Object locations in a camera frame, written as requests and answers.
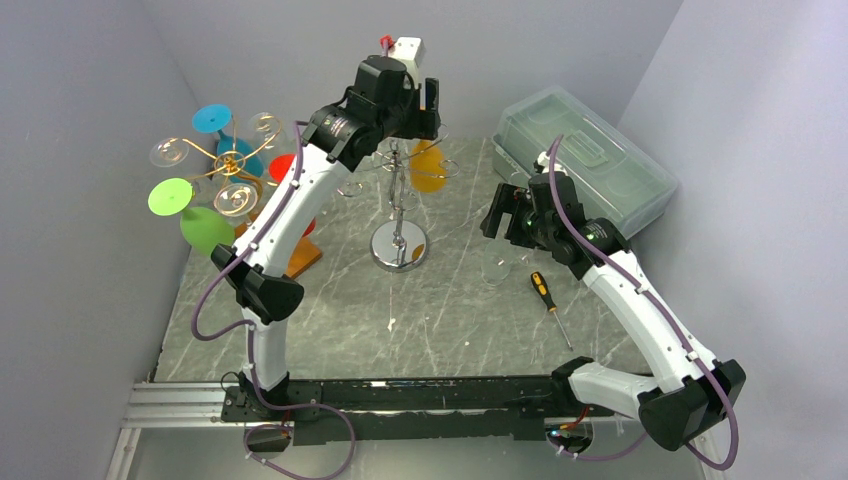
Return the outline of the orange wooden rack base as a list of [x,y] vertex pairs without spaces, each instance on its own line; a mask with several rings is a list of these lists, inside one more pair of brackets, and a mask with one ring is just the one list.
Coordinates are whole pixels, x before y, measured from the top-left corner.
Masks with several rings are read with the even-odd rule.
[[[260,213],[260,209],[254,209],[246,217],[241,219],[240,223],[234,227],[235,237],[241,237],[247,231],[248,227],[251,226],[257,219]],[[292,252],[285,271],[285,274],[290,278],[297,278],[323,256],[322,251],[308,238],[308,235],[312,233],[315,226],[316,220],[313,219]]]

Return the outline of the red plastic wine glass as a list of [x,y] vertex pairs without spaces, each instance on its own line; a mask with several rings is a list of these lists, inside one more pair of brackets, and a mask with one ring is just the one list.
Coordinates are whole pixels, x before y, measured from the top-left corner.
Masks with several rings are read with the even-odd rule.
[[276,157],[268,166],[268,172],[271,179],[280,184],[286,177],[295,161],[294,153],[287,153]]

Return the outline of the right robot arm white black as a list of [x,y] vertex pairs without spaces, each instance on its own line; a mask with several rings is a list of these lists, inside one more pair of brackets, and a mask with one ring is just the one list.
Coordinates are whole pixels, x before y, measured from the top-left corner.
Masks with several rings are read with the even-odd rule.
[[559,367],[551,388],[557,411],[586,405],[638,420],[660,447],[676,451],[724,420],[746,382],[735,360],[720,360],[700,343],[653,289],[627,240],[605,218],[589,219],[575,182],[563,172],[537,174],[527,186],[496,187],[480,229],[514,246],[543,250],[594,292],[624,327],[649,367],[637,375],[579,357]]

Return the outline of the orange black screwdriver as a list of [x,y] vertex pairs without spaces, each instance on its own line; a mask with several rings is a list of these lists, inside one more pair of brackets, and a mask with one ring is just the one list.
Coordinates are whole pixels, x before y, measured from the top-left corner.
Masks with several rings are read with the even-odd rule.
[[571,340],[568,336],[568,333],[565,329],[564,323],[562,322],[562,320],[560,319],[560,317],[558,315],[558,307],[553,300],[551,291],[549,289],[549,286],[547,284],[545,277],[539,271],[534,271],[530,274],[530,282],[531,282],[531,285],[532,285],[534,292],[539,296],[539,298],[544,303],[546,310],[550,314],[552,314],[554,319],[556,320],[557,325],[559,327],[559,330],[561,331],[561,333],[562,333],[562,335],[563,335],[563,337],[566,341],[566,345],[567,345],[568,349],[570,351],[574,351],[573,343],[571,342]]

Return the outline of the aluminium frame rail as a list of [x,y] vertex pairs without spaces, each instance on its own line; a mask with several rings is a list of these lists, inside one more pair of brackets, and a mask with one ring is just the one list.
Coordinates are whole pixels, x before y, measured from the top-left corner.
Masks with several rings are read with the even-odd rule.
[[293,380],[286,407],[271,409],[234,383],[141,383],[133,388],[107,476],[126,479],[145,429],[286,427],[291,443],[569,434],[589,446],[594,425],[625,417],[586,406],[545,376]]

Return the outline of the clear plastic storage box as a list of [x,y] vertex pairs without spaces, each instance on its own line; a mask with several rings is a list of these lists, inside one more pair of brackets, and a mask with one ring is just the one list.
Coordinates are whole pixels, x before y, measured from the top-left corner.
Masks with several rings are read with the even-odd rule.
[[515,170],[535,175],[534,161],[559,135],[557,162],[573,177],[588,217],[610,220],[630,239],[664,214],[677,180],[560,86],[503,111],[493,170],[506,182]]

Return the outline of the blue plastic wine glass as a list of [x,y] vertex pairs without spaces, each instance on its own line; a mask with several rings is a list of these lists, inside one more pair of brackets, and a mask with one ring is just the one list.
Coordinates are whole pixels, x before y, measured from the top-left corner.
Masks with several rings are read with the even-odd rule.
[[225,128],[232,121],[230,108],[223,104],[210,104],[201,107],[192,117],[192,127],[199,133],[217,134],[218,143],[216,152],[221,154],[234,149],[247,156],[254,149],[242,138],[233,139],[225,132]]

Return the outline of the clear wine glass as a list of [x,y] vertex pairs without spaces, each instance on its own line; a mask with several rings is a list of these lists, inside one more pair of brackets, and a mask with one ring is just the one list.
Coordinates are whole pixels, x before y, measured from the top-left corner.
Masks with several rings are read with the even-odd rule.
[[509,175],[507,182],[510,185],[514,185],[518,188],[527,189],[528,188],[528,182],[531,178],[532,178],[531,174],[528,174],[527,172],[525,172],[523,170],[515,170],[514,172],[512,172]]
[[491,240],[484,248],[481,258],[481,278],[489,286],[501,285],[511,272],[513,264],[512,246],[506,240]]

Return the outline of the gold wine glass rack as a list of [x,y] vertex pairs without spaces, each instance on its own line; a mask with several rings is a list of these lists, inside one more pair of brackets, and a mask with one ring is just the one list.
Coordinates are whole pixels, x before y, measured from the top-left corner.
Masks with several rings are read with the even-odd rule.
[[222,175],[230,182],[254,183],[256,188],[261,191],[265,185],[276,187],[279,184],[275,183],[271,177],[265,178],[265,173],[271,161],[264,159],[259,155],[257,150],[247,156],[237,152],[234,147],[232,150],[225,151],[221,154],[213,155],[204,150],[194,142],[186,138],[181,138],[188,143],[190,148],[199,151],[201,154],[213,160],[213,169],[203,174],[203,177],[213,177]]

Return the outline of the clear glass on gold rack back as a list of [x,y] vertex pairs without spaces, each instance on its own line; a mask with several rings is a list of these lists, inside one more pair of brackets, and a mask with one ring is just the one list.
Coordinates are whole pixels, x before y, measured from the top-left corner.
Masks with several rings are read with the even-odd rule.
[[260,112],[248,121],[251,133],[249,144],[259,155],[270,161],[287,152],[288,136],[283,122],[274,114]]

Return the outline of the green plastic wine glass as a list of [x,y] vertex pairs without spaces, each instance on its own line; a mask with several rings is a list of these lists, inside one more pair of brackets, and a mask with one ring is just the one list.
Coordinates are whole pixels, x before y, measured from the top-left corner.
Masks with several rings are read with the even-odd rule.
[[169,178],[158,183],[148,195],[148,208],[157,216],[179,215],[183,238],[195,250],[210,256],[219,245],[230,246],[236,239],[235,229],[216,210],[191,206],[192,184],[183,178]]

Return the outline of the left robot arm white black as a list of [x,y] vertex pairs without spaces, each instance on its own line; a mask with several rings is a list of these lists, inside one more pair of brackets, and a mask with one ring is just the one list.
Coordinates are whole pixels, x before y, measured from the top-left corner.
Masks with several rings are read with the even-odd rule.
[[422,77],[420,64],[397,54],[363,60],[342,99],[305,122],[296,160],[256,221],[233,245],[220,244],[210,255],[244,315],[248,363],[240,383],[261,419],[279,417],[289,402],[287,320],[304,289],[285,271],[307,227],[382,141],[438,136],[439,83]]

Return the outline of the chrome wine glass rack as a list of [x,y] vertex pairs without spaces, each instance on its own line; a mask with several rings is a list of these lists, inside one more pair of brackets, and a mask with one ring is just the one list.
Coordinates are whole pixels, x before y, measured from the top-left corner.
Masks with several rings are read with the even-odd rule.
[[[443,135],[430,141],[440,148],[446,139]],[[425,194],[411,186],[408,166],[410,152],[419,141],[390,138],[366,157],[357,169],[359,173],[385,171],[390,174],[386,199],[390,218],[370,237],[373,261],[390,273],[408,272],[419,267],[430,252],[430,239],[425,228],[409,218],[409,213],[420,205],[420,196]],[[447,181],[460,172],[458,163],[446,156],[442,166],[447,170]]]

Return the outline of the orange plastic wine glass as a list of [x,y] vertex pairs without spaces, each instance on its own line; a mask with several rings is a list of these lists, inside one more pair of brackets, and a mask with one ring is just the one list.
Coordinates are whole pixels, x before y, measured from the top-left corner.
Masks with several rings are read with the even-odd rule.
[[410,152],[411,186],[420,193],[435,193],[446,185],[447,170],[442,166],[445,156],[430,140],[420,140]]

